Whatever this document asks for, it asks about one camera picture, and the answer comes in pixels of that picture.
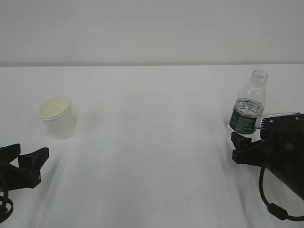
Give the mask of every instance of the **green bottle label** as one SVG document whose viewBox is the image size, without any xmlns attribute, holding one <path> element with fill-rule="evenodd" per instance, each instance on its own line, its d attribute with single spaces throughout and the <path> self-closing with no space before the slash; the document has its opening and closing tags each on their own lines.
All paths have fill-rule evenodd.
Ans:
<svg viewBox="0 0 304 228">
<path fill-rule="evenodd" d="M 252 134 L 256 131 L 256 117 L 246 117 L 234 108 L 230 119 L 230 127 L 240 134 Z"/>
</svg>

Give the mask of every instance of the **white paper cup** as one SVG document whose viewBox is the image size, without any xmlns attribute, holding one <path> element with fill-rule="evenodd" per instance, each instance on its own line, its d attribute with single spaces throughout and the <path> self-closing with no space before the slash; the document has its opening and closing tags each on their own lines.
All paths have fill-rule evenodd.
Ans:
<svg viewBox="0 0 304 228">
<path fill-rule="evenodd" d="M 54 96 L 41 104 L 38 115 L 56 139 L 67 139 L 74 134 L 75 123 L 71 100 L 66 96 Z"/>
</svg>

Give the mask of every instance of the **cup rim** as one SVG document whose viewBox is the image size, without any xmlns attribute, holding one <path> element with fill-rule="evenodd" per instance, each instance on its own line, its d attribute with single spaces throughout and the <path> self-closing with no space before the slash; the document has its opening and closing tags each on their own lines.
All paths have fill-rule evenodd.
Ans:
<svg viewBox="0 0 304 228">
<path fill-rule="evenodd" d="M 55 115 L 48 116 L 48 117 L 42 116 L 41 113 L 40 113 L 41 107 L 42 107 L 43 105 L 45 105 L 47 102 L 49 102 L 50 100 L 52 100 L 52 99 L 54 99 L 54 98 L 56 98 L 56 97 L 61 97 L 61 98 L 64 98 L 64 99 L 68 100 L 68 101 L 69 101 L 68 106 L 67 106 L 63 111 L 61 111 L 60 113 L 57 113 L 57 114 L 55 114 Z M 69 110 L 69 108 L 71 107 L 71 104 L 72 104 L 72 102 L 71 102 L 71 100 L 70 100 L 67 96 L 64 96 L 64 95 L 52 96 L 52 97 L 49 97 L 48 99 L 44 100 L 44 101 L 40 104 L 40 106 L 39 106 L 39 108 L 38 108 L 38 110 L 37 110 L 37 115 L 38 115 L 42 120 L 53 120 L 53 119 L 56 119 L 56 118 L 62 116 L 63 114 L 65 114 L 65 113 Z"/>
</svg>

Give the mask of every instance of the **white tabletop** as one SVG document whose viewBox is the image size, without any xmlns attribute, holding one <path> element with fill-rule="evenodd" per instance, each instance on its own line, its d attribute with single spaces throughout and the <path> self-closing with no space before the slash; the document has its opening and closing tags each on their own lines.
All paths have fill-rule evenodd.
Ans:
<svg viewBox="0 0 304 228">
<path fill-rule="evenodd" d="M 304 65 L 0 68 L 0 146 L 49 147 L 35 189 L 10 191 L 5 228 L 300 228 L 270 215 L 258 167 L 231 160 L 226 124 L 254 69 L 269 72 L 265 113 L 302 111 Z M 67 95 L 77 119 L 53 139 L 36 115 Z M 271 173 L 266 196 L 304 202 Z"/>
</svg>

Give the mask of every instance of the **plastic water bottle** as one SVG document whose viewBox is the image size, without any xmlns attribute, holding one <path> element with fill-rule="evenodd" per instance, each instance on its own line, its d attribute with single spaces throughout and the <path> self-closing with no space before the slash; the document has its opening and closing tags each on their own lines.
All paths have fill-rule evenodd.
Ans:
<svg viewBox="0 0 304 228">
<path fill-rule="evenodd" d="M 255 70 L 250 82 L 239 93 L 228 130 L 235 131 L 242 136 L 252 137 L 256 131 L 256 120 L 263 114 L 266 104 L 266 83 L 268 73 Z"/>
</svg>

